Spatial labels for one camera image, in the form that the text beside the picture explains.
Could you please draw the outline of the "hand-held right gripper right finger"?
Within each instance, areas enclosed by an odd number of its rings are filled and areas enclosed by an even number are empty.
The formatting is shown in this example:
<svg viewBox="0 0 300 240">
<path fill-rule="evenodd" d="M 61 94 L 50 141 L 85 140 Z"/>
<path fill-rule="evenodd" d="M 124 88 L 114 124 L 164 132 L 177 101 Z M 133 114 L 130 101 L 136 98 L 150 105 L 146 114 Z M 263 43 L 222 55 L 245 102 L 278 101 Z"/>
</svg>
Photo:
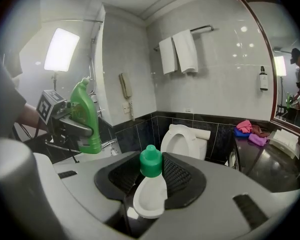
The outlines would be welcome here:
<svg viewBox="0 0 300 240">
<path fill-rule="evenodd" d="M 186 208 L 167 210 L 151 226 L 151 239 L 264 239 L 300 198 L 300 189 L 272 193 L 243 173 L 224 165 L 173 155 L 205 174 L 201 196 Z M 233 198 L 247 194 L 268 217 L 251 229 Z"/>
</svg>

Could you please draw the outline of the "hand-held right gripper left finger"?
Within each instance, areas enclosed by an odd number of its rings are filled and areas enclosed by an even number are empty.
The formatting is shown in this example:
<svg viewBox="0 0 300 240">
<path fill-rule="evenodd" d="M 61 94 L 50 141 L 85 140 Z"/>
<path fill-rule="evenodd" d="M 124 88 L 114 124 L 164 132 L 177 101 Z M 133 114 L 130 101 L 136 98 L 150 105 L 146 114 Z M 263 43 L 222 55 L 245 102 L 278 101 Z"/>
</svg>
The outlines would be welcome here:
<svg viewBox="0 0 300 240">
<path fill-rule="evenodd" d="M 96 187 L 95 174 L 134 152 L 68 164 L 53 165 L 40 153 L 34 158 L 45 196 L 66 237 L 124 237 L 106 222 L 120 209 L 120 202 L 106 198 Z"/>
</svg>

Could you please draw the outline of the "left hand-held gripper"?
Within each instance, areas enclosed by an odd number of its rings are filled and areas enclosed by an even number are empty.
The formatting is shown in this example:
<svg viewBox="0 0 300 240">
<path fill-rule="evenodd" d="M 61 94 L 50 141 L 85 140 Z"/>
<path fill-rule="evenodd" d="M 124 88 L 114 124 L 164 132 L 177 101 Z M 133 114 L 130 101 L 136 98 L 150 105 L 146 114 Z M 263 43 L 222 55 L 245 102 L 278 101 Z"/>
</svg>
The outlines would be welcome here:
<svg viewBox="0 0 300 240">
<path fill-rule="evenodd" d="M 39 120 L 36 132 L 44 129 L 47 136 L 44 143 L 48 147 L 69 152 L 78 152 L 78 145 L 73 136 L 90 137 L 94 130 L 89 126 L 69 118 L 70 102 L 55 90 L 44 90 L 39 98 L 36 111 Z"/>
</svg>

